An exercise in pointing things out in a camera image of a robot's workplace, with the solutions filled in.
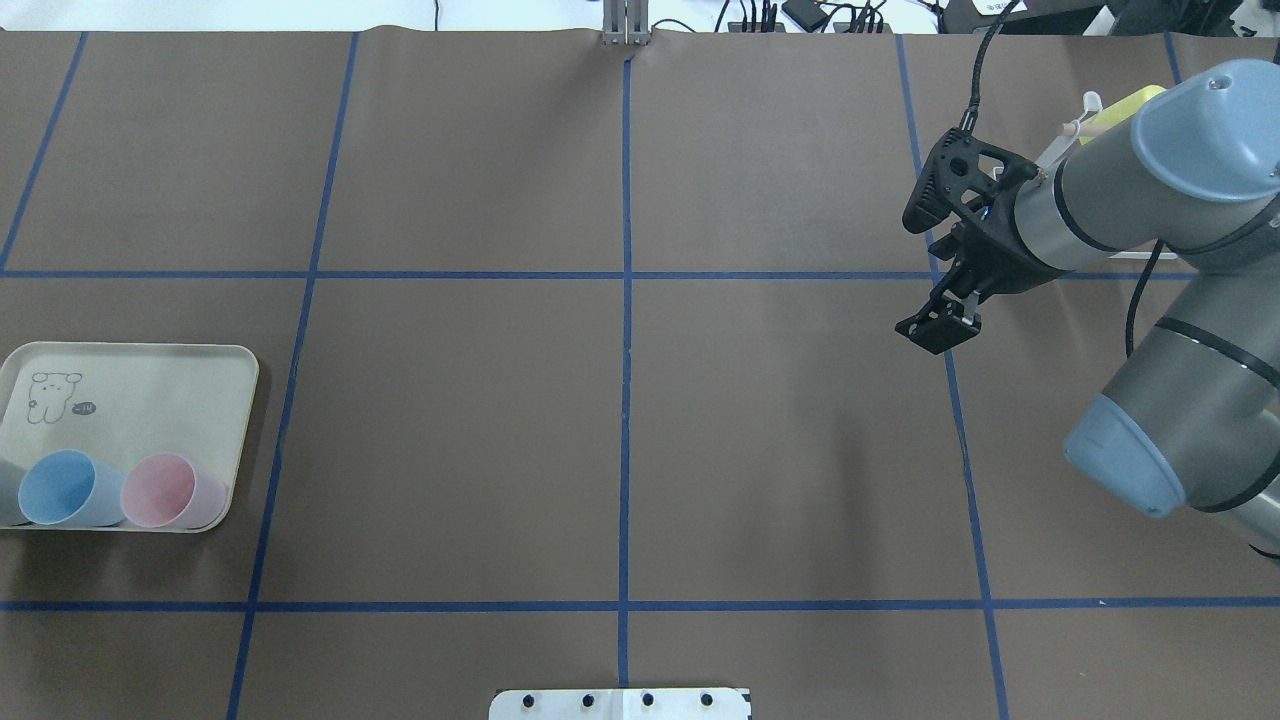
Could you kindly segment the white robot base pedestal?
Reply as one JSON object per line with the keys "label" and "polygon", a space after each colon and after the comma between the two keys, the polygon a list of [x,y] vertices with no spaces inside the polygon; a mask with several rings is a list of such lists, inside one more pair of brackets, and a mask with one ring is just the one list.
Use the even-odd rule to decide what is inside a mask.
{"label": "white robot base pedestal", "polygon": [[512,689],[489,719],[751,719],[750,691],[730,687]]}

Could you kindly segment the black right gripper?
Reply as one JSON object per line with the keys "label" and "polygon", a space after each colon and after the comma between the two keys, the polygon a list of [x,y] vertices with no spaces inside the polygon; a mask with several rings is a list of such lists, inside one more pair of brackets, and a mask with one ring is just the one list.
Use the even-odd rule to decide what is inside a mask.
{"label": "black right gripper", "polygon": [[969,129],[950,128],[938,138],[901,223],[908,233],[923,234],[956,217],[960,249],[924,305],[893,325],[897,334],[942,355],[980,333],[980,300],[1023,293],[1066,274],[1027,247],[1015,222],[1018,193],[1036,187],[1038,172],[1032,160],[980,141]]}

